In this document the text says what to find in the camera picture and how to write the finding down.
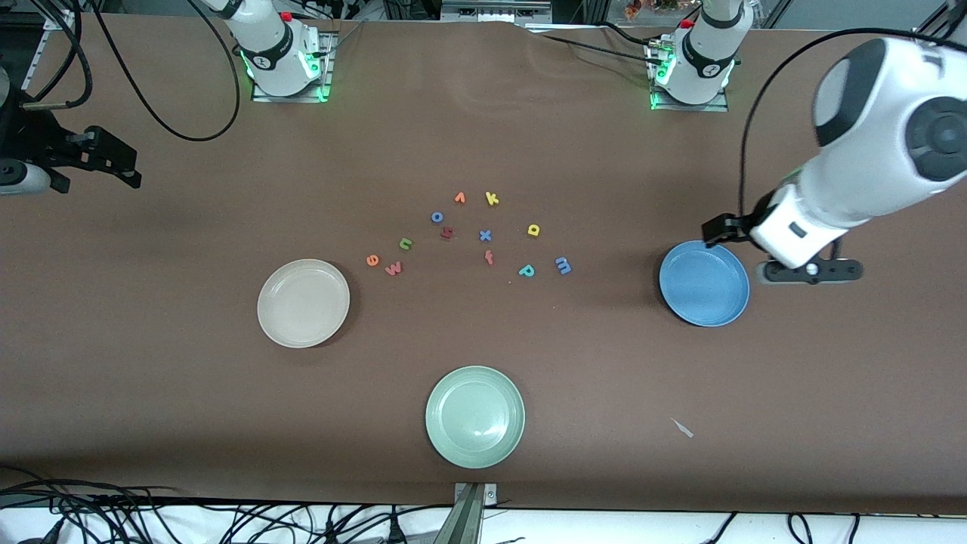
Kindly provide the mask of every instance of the green plate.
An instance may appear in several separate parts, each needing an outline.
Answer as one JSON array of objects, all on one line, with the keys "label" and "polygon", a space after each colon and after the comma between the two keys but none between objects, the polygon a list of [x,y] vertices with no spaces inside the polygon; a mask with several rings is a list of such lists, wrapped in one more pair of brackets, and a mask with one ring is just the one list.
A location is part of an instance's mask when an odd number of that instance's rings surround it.
[{"label": "green plate", "polygon": [[456,369],[429,394],[426,433],[454,465],[492,467],[524,434],[524,400],[510,378],[491,368]]}]

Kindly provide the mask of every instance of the brown table surface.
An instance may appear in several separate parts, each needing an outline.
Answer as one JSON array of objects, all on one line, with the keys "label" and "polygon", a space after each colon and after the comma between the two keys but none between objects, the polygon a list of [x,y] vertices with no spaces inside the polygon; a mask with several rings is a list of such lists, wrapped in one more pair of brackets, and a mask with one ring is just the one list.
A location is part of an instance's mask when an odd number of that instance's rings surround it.
[{"label": "brown table surface", "polygon": [[[200,20],[108,24],[162,117],[194,135],[224,122],[229,73]],[[58,118],[136,148],[144,185],[71,170],[67,196],[0,199],[3,461],[209,497],[425,503],[473,480],[516,506],[967,511],[963,187],[851,232],[854,285],[755,285],[718,329],[660,302],[662,255],[735,208],[754,92],[816,34],[751,32],[731,111],[691,114],[651,111],[633,61],[509,24],[371,23],[339,49],[329,103],[244,102],[225,136],[188,143],[84,26],[94,96]],[[813,88],[856,42],[777,82],[750,200],[816,152]],[[72,70],[51,98],[79,89]],[[403,273],[367,267],[373,253]],[[256,296],[306,257],[343,271],[350,316],[324,347],[281,348]],[[426,437],[430,389],[463,365],[524,397],[523,440],[493,468],[454,467]]]}]

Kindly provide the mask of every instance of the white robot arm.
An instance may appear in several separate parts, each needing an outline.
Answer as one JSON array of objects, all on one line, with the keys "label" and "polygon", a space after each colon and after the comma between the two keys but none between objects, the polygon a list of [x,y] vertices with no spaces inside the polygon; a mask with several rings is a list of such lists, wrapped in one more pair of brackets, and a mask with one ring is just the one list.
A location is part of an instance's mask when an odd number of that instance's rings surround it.
[{"label": "white robot arm", "polygon": [[319,77],[307,55],[318,50],[319,31],[288,17],[272,0],[202,0],[225,19],[242,49],[252,79],[269,95],[287,97]]},{"label": "white robot arm", "polygon": [[674,56],[655,83],[681,103],[708,103],[728,82],[752,19],[748,0],[705,0],[694,26],[672,34]]},{"label": "white robot arm", "polygon": [[967,53],[866,42],[823,77],[812,117],[819,155],[748,216],[705,224],[707,244],[750,238],[798,272],[850,228],[967,177]]}]

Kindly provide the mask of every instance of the white plate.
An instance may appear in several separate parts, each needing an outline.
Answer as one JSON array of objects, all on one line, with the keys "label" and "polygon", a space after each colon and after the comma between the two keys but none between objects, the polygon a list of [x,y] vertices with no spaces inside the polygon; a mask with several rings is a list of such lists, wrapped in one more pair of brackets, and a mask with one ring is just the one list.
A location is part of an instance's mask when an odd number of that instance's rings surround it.
[{"label": "white plate", "polygon": [[348,313],[349,284],[324,260],[294,260],[269,276],[258,293],[258,324],[287,348],[322,344]]}]

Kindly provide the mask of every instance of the blue plate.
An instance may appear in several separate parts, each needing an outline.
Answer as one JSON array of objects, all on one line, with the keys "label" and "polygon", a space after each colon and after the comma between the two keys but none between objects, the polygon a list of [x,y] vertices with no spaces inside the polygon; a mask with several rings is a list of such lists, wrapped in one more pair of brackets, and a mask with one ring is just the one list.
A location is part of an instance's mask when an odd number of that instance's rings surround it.
[{"label": "blue plate", "polygon": [[675,246],[661,263],[661,296],[685,321],[720,327],[748,304],[748,274],[732,252],[693,240]]}]

